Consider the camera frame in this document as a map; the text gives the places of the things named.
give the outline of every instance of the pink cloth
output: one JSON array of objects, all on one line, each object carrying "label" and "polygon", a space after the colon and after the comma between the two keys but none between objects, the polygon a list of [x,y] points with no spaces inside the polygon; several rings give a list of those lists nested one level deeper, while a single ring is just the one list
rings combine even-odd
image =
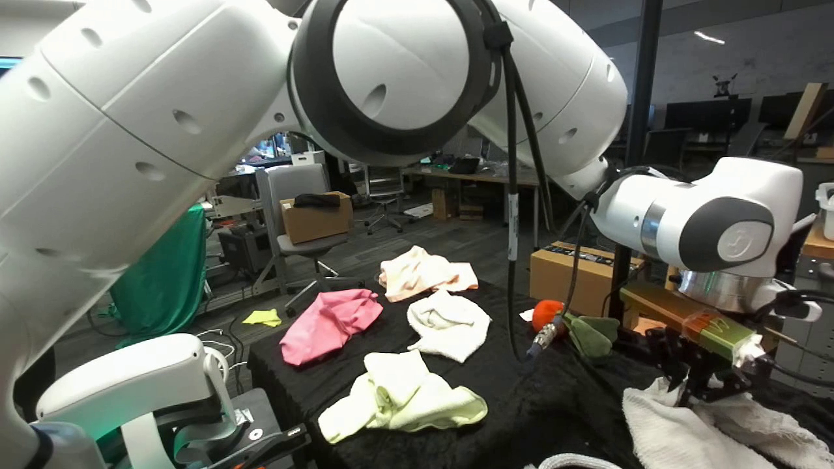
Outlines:
[{"label": "pink cloth", "polygon": [[369,290],[320,292],[281,339],[286,364],[307,364],[341,350],[355,334],[380,318],[382,304]]}]

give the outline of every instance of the ceiling light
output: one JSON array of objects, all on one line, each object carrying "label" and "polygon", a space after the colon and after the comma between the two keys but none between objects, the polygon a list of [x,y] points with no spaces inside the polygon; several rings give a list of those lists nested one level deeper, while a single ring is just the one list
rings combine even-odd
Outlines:
[{"label": "ceiling light", "polygon": [[695,30],[695,37],[698,37],[702,42],[725,43],[725,40],[708,37],[707,30]]}]

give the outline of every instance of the black fabric surface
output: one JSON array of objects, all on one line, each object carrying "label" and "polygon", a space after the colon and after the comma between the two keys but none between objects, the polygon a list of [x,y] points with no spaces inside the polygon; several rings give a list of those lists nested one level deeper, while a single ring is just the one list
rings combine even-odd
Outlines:
[{"label": "black fabric surface", "polygon": [[[341,278],[326,290],[343,286],[376,283]],[[252,343],[255,386],[269,390],[281,425],[305,421],[315,432],[315,445],[303,458],[315,458],[318,466],[523,466],[566,451],[639,466],[629,458],[631,436],[619,395],[629,386],[648,386],[657,374],[653,368],[623,355],[589,368],[557,347],[530,361],[523,350],[531,334],[518,314],[509,322],[505,294],[484,283],[471,299],[492,314],[483,350],[463,364],[432,355],[423,355],[423,359],[450,386],[470,386],[484,395],[489,415],[475,426],[414,436],[360,430],[338,445],[320,441],[315,420],[350,393],[355,377],[364,373],[363,357],[368,351],[404,351],[416,342],[406,322],[406,304],[389,304],[382,294],[386,311],[364,334],[307,368],[295,370],[281,361],[277,350],[281,337]]]}]

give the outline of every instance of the orange object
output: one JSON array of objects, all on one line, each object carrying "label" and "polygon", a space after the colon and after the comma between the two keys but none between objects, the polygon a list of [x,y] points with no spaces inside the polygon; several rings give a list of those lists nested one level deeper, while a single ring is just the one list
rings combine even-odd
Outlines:
[{"label": "orange object", "polygon": [[541,299],[537,303],[537,308],[531,311],[531,327],[541,331],[545,322],[550,322],[556,314],[561,314],[566,311],[566,303],[557,299]]}]

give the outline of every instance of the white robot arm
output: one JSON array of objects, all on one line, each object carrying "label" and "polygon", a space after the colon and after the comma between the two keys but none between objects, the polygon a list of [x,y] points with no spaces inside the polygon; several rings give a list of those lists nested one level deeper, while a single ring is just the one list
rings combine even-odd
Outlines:
[{"label": "white robot arm", "polygon": [[[303,20],[261,0],[94,0],[54,29],[0,83],[3,458],[92,466],[83,436],[16,415],[12,382],[252,140],[299,129],[372,163],[410,163],[463,124],[505,146],[496,11],[545,170],[584,198],[605,185],[626,83],[545,0],[318,0]],[[692,271],[768,275],[798,188],[756,162],[695,185],[623,176],[593,222]]]}]

